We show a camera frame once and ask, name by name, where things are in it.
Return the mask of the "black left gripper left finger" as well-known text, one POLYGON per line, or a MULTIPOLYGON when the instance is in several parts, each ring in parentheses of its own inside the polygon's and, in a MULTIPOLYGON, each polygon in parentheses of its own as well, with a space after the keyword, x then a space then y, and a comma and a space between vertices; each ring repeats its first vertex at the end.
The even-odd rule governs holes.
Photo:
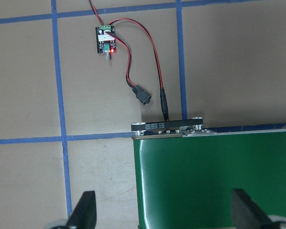
POLYGON ((83 192, 65 227, 67 229, 94 229, 96 226, 95 191, 83 192))

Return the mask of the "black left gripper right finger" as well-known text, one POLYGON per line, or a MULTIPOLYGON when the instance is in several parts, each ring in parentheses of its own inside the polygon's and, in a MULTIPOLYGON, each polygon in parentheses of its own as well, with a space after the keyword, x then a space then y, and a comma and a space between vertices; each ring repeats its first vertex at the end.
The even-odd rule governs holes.
POLYGON ((243 189, 231 192, 231 219, 236 229, 277 229, 266 213, 243 189))

